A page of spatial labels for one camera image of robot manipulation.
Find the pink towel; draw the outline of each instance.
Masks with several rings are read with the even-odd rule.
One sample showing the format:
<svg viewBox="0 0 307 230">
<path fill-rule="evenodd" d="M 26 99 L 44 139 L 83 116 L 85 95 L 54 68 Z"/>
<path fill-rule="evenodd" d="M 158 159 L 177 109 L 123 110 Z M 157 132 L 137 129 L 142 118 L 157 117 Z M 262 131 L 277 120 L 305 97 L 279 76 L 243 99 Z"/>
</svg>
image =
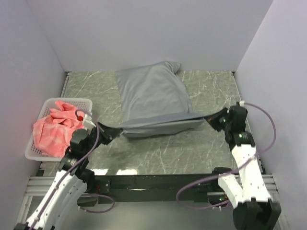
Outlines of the pink towel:
<svg viewBox="0 0 307 230">
<path fill-rule="evenodd" d="M 77 107 L 63 101 L 55 102 L 58 109 L 50 109 L 50 115 L 39 119 L 33 126 L 35 147 L 43 151 L 43 155 L 63 157 L 70 145 L 72 133 L 83 128 L 82 121 L 75 115 Z"/>
</svg>

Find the laundry basket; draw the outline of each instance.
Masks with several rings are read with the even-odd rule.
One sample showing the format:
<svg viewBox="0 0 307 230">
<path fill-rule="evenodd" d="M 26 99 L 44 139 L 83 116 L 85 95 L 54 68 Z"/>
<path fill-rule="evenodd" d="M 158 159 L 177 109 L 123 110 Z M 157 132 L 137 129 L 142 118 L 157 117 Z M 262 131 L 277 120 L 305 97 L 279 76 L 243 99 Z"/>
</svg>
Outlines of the laundry basket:
<svg viewBox="0 0 307 230">
<path fill-rule="evenodd" d="M 86 109 L 89 112 L 92 110 L 93 103 L 89 99 L 84 99 L 84 98 L 65 98 L 65 97 L 60 97 L 60 98 L 50 98 L 45 101 L 42 110 L 39 113 L 38 119 L 41 119 L 47 115 L 50 114 L 50 108 L 56 109 L 55 102 L 57 100 L 61 100 L 63 102 L 67 102 L 69 104 L 72 104 L 76 106 L 79 109 Z M 34 138 L 33 134 L 30 137 L 30 140 L 28 142 L 27 148 L 24 153 L 25 157 L 30 160 L 36 160 L 36 161 L 61 161 L 61 158 L 57 157 L 49 157 L 42 155 L 42 151 L 38 150 L 35 145 L 34 145 Z"/>
</svg>

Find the gray wall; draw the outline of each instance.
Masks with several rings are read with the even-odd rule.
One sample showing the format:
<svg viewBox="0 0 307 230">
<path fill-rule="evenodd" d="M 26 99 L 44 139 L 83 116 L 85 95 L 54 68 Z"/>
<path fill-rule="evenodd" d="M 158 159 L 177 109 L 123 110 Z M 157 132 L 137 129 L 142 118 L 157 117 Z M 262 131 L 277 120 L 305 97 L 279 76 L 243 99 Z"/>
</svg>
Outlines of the gray wall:
<svg viewBox="0 0 307 230">
<path fill-rule="evenodd" d="M 27 0 L 65 70 L 236 70 L 272 0 Z"/>
<path fill-rule="evenodd" d="M 307 1 L 275 0 L 250 44 L 236 81 L 244 100 L 273 116 L 278 137 L 263 162 L 272 173 L 291 229 L 306 229 Z M 259 148 L 272 139 L 268 119 L 251 110 Z"/>
<path fill-rule="evenodd" d="M 64 71 L 25 0 L 0 0 L 0 229 L 11 230 L 38 162 L 24 150 L 43 102 L 60 95 Z"/>
</svg>

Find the purple cable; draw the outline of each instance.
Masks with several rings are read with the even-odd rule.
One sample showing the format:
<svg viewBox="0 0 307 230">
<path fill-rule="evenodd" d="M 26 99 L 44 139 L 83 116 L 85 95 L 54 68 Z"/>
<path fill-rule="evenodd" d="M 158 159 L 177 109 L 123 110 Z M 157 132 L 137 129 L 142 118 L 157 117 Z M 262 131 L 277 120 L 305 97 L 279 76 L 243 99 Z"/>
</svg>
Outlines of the purple cable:
<svg viewBox="0 0 307 230">
<path fill-rule="evenodd" d="M 90 117 L 92 117 L 92 115 L 86 111 L 86 110 L 83 110 L 83 109 L 77 109 L 75 111 L 75 114 L 76 116 L 77 113 L 79 111 L 82 111 L 84 112 L 85 114 L 88 114 Z M 42 209 L 39 211 L 38 215 L 37 215 L 37 218 L 35 221 L 33 221 L 33 224 L 31 225 L 31 227 L 29 228 L 29 230 L 33 230 L 35 225 L 37 224 L 38 220 L 40 219 L 40 217 L 42 216 L 43 212 L 46 210 L 48 204 L 50 203 L 52 197 L 54 196 L 55 192 L 57 191 L 57 188 L 59 187 L 59 185 L 62 183 L 62 181 L 64 180 L 64 178 L 71 173 L 71 171 L 77 167 L 83 160 L 85 160 L 93 151 L 94 149 L 96 148 L 97 144 L 98 144 L 98 140 L 99 140 L 99 129 L 97 128 L 97 137 L 96 137 L 96 140 L 95 140 L 95 143 L 94 145 L 92 146 L 92 148 L 80 159 L 76 162 L 76 164 L 74 166 L 72 166 L 70 169 L 67 170 L 67 172 L 61 177 L 61 179 L 59 179 L 59 182 L 56 184 L 56 186 L 54 187 L 54 189 L 52 190 L 50 196 L 47 198 L 45 204 L 42 206 Z"/>
<path fill-rule="evenodd" d="M 112 206 L 109 207 L 109 208 L 106 209 L 106 210 L 103 210 L 103 211 L 91 211 L 91 210 L 85 209 L 85 208 L 83 208 L 83 207 L 80 207 L 80 209 L 82 209 L 82 210 L 84 210 L 84 211 L 86 211 L 86 212 L 89 212 L 89 213 L 96 213 L 96 214 L 105 213 L 105 212 L 110 211 L 110 210 L 114 207 L 114 205 L 115 205 L 115 200 L 114 200 L 112 197 L 110 197 L 110 196 L 101 195 L 101 194 L 86 194 L 86 195 L 87 195 L 87 196 L 100 196 L 100 197 L 107 198 L 107 199 L 109 199 L 110 201 L 112 201 Z"/>
<path fill-rule="evenodd" d="M 254 157 L 258 156 L 259 153 L 264 153 L 264 152 L 268 151 L 270 148 L 272 148 L 272 146 L 274 145 L 274 143 L 275 143 L 275 141 L 276 141 L 276 135 L 277 135 L 277 133 L 276 133 L 276 126 L 275 126 L 275 123 L 274 123 L 272 117 L 271 117 L 265 110 L 263 110 L 262 108 L 258 107 L 257 105 L 254 105 L 254 104 L 251 104 L 251 103 L 245 103 L 245 104 L 246 104 L 246 105 L 250 105 L 250 106 L 252 106 L 252 107 L 255 107 L 255 108 L 261 110 L 261 111 L 270 119 L 271 124 L 272 124 L 272 126 L 273 126 L 273 130 L 274 130 L 274 138 L 273 138 L 273 141 L 271 142 L 271 144 L 270 144 L 267 148 L 265 148 L 264 150 L 260 150 L 260 151 L 256 152 L 255 155 L 254 155 L 253 157 L 249 158 L 244 164 L 242 164 L 240 167 L 238 167 L 237 170 L 232 170 L 232 171 L 227 172 L 227 173 L 225 173 L 225 174 L 223 174 L 223 175 L 221 175 L 221 176 L 229 176 L 229 175 L 231 175 L 231 174 L 233 174 L 233 173 L 236 173 L 236 172 L 240 171 L 241 169 L 243 169 L 244 167 L 246 167 L 246 166 L 253 160 Z M 199 180 L 197 180 L 197 181 L 194 181 L 194 182 L 192 182 L 192 183 L 187 184 L 186 186 L 182 187 L 182 188 L 177 192 L 177 194 L 176 194 L 176 200 L 177 200 L 177 202 L 180 203 L 180 204 L 181 204 L 182 206 L 184 206 L 184 207 L 187 207 L 187 208 L 190 208 L 190 209 L 196 209 L 196 210 L 208 209 L 208 208 L 212 208 L 212 207 L 218 207 L 218 206 L 221 206 L 221 205 L 224 205 L 224 204 L 228 203 L 228 200 L 227 200 L 227 201 L 224 201 L 224 202 L 222 202 L 222 203 L 219 203 L 219 204 L 216 204 L 216 205 L 212 205 L 212 206 L 197 207 L 197 206 L 191 206 L 191 205 L 184 204 L 181 200 L 179 200 L 179 196 L 180 196 L 180 194 L 181 194 L 183 191 L 185 191 L 185 190 L 187 190 L 187 189 L 189 189 L 189 188 L 191 188 L 191 187 L 193 187 L 193 186 L 196 186 L 196 185 L 198 185 L 198 184 L 205 183 L 205 182 L 212 181 L 212 180 L 216 180 L 216 179 L 218 179 L 219 177 L 220 177 L 220 175 L 208 176 L 208 177 L 206 177 L 206 178 L 202 178 L 202 179 L 199 179 Z"/>
</svg>

